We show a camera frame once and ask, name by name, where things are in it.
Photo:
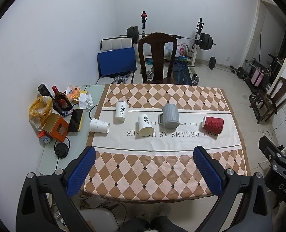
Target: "diamond pattern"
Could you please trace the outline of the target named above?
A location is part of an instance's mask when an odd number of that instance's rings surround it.
[[[179,109],[229,111],[220,89],[187,85],[111,84],[104,107],[116,107],[118,100],[130,108],[162,108],[167,103]]]
[[[96,163],[85,183],[85,190],[90,194],[124,201],[181,200],[210,194],[190,155],[96,154]],[[211,153],[210,156],[224,168],[247,175],[242,149]]]

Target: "crumpled tissue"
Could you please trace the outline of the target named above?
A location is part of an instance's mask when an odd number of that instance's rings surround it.
[[[91,109],[93,107],[93,100],[91,99],[90,94],[80,94],[79,98],[79,108],[80,109]]]

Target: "shoe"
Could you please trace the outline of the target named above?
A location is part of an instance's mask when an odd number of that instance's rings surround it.
[[[148,215],[146,214],[146,210],[145,208],[143,208],[142,205],[133,205],[131,207],[131,213],[132,216],[135,218],[140,218],[140,219],[144,219],[144,220],[149,220]]]
[[[168,204],[161,204],[158,212],[156,213],[156,217],[158,216],[168,216],[171,212],[171,206]]]

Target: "ribbed gray mug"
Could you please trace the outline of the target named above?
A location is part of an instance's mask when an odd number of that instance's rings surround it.
[[[178,107],[175,104],[166,104],[162,108],[162,113],[158,116],[158,123],[166,129],[179,127]]]

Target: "screw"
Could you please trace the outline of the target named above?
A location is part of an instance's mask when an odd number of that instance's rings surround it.
[[[61,175],[62,173],[63,173],[63,170],[61,168],[59,168],[55,171],[55,174],[57,174],[57,175]]]
[[[27,178],[31,179],[34,176],[34,173],[28,173]]]
[[[231,168],[227,169],[227,174],[233,175],[234,173],[235,173],[235,172],[234,172],[233,169],[231,169]]]
[[[262,178],[262,174],[261,174],[261,173],[259,173],[259,172],[256,172],[256,177],[258,177],[258,178]]]

